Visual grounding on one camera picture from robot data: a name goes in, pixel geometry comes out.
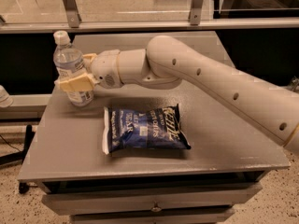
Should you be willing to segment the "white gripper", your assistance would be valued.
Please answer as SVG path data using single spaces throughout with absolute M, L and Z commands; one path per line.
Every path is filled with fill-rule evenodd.
M 106 50 L 100 54 L 88 53 L 83 55 L 85 63 L 91 63 L 91 74 L 83 73 L 71 78 L 58 78 L 55 85 L 62 91 L 92 91 L 99 83 L 106 89 L 122 86 L 118 71 L 118 49 Z

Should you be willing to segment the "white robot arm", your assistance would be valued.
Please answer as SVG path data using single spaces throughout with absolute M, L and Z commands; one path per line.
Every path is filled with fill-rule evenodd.
M 60 76 L 66 92 L 136 84 L 169 89 L 186 80 L 249 119 L 285 149 L 299 151 L 299 94 L 241 72 L 188 47 L 174 37 L 153 37 L 144 49 L 86 54 L 85 68 Z

